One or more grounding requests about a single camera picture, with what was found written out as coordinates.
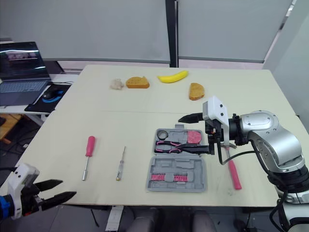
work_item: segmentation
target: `gray wall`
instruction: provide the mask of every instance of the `gray wall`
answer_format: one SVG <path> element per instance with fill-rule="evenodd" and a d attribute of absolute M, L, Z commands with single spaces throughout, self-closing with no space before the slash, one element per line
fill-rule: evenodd
<path fill-rule="evenodd" d="M 269 69 L 309 131 L 309 1 L 297 0 L 263 69 Z"/>
<path fill-rule="evenodd" d="M 0 37 L 44 59 L 169 62 L 165 0 L 0 0 Z"/>
<path fill-rule="evenodd" d="M 291 2 L 179 0 L 179 56 L 262 63 Z"/>

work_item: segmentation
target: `laptop screen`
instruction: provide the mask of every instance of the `laptop screen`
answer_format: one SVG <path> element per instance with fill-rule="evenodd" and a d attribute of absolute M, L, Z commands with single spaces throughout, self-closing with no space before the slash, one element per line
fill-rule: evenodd
<path fill-rule="evenodd" d="M 0 78 L 3 81 L 49 78 L 35 42 L 0 44 Z"/>

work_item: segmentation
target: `laptop keyboard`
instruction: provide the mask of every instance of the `laptop keyboard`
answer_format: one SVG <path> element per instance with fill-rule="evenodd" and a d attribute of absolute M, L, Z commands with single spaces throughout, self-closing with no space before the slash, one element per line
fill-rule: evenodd
<path fill-rule="evenodd" d="M 46 81 L 15 82 L 15 83 L 6 82 L 0 85 L 0 93 L 39 91 L 45 84 Z"/>

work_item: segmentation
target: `laptop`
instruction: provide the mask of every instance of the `laptop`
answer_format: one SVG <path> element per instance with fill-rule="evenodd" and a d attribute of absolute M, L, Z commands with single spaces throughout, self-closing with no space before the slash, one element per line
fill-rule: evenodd
<path fill-rule="evenodd" d="M 0 44 L 0 105 L 33 103 L 50 82 L 35 42 Z"/>

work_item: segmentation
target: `computer mouse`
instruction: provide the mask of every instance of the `computer mouse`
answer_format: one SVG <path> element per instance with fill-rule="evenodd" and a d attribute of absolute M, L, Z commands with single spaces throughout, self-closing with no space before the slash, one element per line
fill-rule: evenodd
<path fill-rule="evenodd" d="M 51 100 L 57 97 L 58 90 L 57 89 L 48 89 L 43 93 L 44 100 Z"/>

